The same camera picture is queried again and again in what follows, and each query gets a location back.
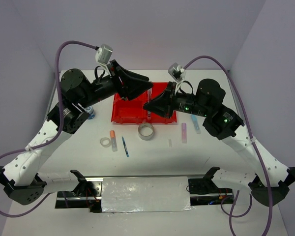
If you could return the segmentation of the large grey tape roll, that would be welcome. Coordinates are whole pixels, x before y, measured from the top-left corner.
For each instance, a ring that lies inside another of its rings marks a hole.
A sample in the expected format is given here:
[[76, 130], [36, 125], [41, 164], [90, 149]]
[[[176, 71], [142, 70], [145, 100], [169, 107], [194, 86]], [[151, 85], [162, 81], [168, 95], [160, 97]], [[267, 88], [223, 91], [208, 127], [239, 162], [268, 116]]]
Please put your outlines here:
[[154, 126], [150, 123], [142, 123], [138, 127], [138, 136], [144, 141], [149, 141], [154, 136]]

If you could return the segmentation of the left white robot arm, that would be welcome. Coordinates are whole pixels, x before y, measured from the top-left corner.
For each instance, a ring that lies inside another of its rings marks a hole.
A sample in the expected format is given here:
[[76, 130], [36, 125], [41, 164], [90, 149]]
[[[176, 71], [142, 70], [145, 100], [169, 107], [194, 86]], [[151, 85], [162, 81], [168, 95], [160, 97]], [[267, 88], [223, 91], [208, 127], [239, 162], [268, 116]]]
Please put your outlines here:
[[43, 194], [67, 191], [81, 196], [93, 188], [77, 170], [67, 173], [41, 173], [39, 170], [88, 119], [86, 107], [115, 94], [131, 101], [153, 86], [148, 77], [124, 69], [115, 60], [109, 62], [107, 70], [107, 76], [93, 82], [79, 69], [64, 72], [59, 83], [61, 98], [48, 113], [41, 129], [21, 154], [0, 166], [0, 184], [10, 199], [26, 206]]

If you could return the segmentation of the red pen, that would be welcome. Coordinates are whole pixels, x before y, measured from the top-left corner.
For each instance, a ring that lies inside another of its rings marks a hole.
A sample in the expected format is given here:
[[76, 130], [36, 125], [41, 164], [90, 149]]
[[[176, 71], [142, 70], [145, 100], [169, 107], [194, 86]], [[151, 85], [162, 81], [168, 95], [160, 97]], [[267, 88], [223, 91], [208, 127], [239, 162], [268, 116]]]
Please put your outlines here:
[[[150, 88], [150, 89], [147, 91], [147, 102], [148, 102], [148, 103], [151, 101], [151, 94], [152, 94], [152, 89]], [[147, 112], [147, 119], [148, 119], [148, 120], [151, 119], [151, 112], [150, 112], [150, 111]]]

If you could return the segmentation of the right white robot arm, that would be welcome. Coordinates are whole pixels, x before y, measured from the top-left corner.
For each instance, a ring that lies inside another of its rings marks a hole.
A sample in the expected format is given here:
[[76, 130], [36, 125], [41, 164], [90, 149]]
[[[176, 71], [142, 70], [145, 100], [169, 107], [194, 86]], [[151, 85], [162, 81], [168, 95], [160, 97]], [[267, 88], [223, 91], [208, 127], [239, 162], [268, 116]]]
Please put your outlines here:
[[223, 105], [226, 92], [213, 79], [199, 82], [195, 94], [176, 92], [176, 83], [168, 82], [165, 90], [143, 105], [143, 109], [164, 118], [175, 111], [204, 117], [203, 127], [231, 147], [253, 170], [252, 173], [230, 172], [212, 167], [203, 177], [208, 192], [219, 188], [246, 190], [260, 204], [269, 207], [285, 199], [295, 182], [295, 167], [278, 161], [258, 140], [251, 138], [244, 121]]

